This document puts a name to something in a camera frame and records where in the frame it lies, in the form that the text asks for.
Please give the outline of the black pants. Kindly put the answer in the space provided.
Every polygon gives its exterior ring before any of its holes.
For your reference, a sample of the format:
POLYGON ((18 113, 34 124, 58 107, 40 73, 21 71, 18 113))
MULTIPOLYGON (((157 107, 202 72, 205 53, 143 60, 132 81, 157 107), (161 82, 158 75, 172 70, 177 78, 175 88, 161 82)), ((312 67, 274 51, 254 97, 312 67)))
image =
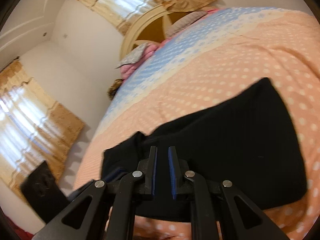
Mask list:
POLYGON ((300 200, 307 191, 304 160, 285 103, 263 78, 237 96, 156 128, 136 132, 104 152, 101 177, 117 167, 126 172, 157 147, 155 204, 140 205, 139 216, 189 222, 190 206, 171 194, 168 149, 212 182, 230 180, 260 209, 300 200))

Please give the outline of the beige curtain side window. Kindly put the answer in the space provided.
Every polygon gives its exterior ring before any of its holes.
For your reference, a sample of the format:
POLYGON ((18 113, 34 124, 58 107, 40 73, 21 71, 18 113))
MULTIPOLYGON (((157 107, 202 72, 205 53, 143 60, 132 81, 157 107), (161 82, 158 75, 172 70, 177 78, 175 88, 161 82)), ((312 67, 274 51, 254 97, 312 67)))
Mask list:
POLYGON ((1 180, 21 200, 20 185, 43 161, 56 180, 61 178, 84 126, 19 60, 1 70, 1 180))

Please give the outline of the brown plush toy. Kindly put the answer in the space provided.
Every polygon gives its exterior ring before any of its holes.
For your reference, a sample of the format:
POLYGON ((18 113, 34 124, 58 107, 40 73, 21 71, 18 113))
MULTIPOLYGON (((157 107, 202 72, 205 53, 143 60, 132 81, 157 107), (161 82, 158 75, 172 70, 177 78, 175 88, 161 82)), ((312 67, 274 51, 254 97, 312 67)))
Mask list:
POLYGON ((121 87, 121 85, 123 84, 123 79, 115 79, 115 81, 113 82, 113 84, 109 87, 109 89, 107 90, 107 95, 108 98, 112 101, 118 91, 118 89, 121 87))

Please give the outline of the grey patterned pillow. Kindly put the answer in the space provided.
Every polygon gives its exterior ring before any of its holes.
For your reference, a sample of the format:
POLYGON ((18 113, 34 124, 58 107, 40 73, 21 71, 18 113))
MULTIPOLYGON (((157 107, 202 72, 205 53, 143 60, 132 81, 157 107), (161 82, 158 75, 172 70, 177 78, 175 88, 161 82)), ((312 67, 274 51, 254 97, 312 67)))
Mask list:
POLYGON ((146 51, 149 45, 149 42, 146 42, 136 47, 134 50, 128 53, 123 59, 120 60, 120 62, 116 66, 116 69, 119 69, 121 66, 127 64, 137 63, 143 57, 144 52, 146 51))

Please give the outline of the cream wooden headboard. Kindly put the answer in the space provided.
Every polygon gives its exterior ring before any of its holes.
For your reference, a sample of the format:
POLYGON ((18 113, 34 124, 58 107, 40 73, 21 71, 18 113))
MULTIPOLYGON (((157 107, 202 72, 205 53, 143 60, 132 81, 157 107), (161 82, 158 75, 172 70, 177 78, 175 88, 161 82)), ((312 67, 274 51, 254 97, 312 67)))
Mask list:
POLYGON ((170 12, 163 5, 157 5, 139 16, 124 36, 119 58, 124 58, 130 51, 145 42, 162 43, 167 38, 168 29, 189 13, 190 11, 170 12))

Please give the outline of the polka dot bed quilt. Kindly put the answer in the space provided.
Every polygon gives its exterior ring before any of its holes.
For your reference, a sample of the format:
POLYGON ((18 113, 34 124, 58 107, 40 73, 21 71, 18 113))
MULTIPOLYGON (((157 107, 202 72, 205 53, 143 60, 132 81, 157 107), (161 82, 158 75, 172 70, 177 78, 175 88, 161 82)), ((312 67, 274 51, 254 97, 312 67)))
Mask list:
POLYGON ((103 152, 133 133, 215 106, 269 77, 285 101, 306 165, 308 191, 268 216, 302 239, 319 216, 319 23, 277 8, 219 10, 170 39, 124 82, 102 118, 75 179, 100 176, 103 152))

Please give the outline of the striped dark pillow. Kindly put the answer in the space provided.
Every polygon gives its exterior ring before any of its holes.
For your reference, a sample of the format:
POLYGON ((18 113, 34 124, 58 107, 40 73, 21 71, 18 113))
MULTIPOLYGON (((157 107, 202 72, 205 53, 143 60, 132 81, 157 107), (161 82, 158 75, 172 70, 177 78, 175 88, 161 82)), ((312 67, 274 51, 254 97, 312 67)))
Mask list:
POLYGON ((170 38, 180 31, 184 30, 186 27, 192 25, 195 23, 197 20, 203 18, 206 16, 208 13, 206 11, 194 11, 191 12, 179 20, 177 20, 175 23, 173 23, 165 32, 166 38, 170 38))

